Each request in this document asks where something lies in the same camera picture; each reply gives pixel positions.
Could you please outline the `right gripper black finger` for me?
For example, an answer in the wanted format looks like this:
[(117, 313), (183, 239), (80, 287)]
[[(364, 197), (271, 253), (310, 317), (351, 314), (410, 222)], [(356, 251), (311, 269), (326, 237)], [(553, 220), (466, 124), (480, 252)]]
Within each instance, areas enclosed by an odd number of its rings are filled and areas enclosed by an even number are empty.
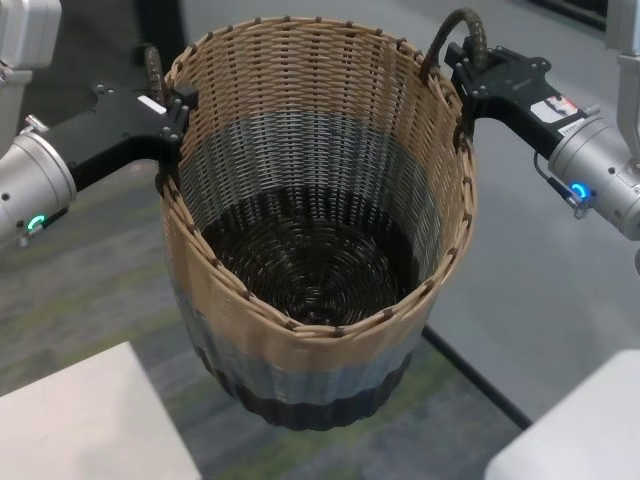
[(503, 64), (529, 65), (531, 68), (541, 71), (549, 71), (551, 69), (550, 61), (543, 57), (529, 57), (500, 45), (491, 48), (488, 51), (487, 67), (493, 69)]
[(461, 101), (469, 96), (468, 89), (482, 71), (474, 64), (474, 48), (470, 42), (462, 45), (450, 42), (444, 57), (445, 64), (451, 68), (451, 82)]

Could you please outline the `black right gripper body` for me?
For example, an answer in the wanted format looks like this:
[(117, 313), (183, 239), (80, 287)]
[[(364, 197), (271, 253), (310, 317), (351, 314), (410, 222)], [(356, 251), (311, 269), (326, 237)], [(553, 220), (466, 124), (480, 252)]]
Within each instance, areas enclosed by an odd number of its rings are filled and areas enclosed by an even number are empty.
[(547, 69), (531, 63), (501, 63), (464, 78), (464, 123), (497, 120), (540, 154), (551, 154), (587, 114), (546, 80)]

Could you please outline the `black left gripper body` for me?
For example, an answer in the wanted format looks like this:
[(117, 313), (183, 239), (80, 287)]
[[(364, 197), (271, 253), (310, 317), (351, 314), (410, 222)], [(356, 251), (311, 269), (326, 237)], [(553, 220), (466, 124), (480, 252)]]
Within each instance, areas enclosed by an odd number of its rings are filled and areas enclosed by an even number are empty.
[(175, 174), (175, 144), (159, 137), (164, 107), (149, 96), (119, 103), (112, 88), (94, 97), (92, 108), (63, 122), (63, 161), (78, 192), (138, 160), (158, 163), (157, 187)]

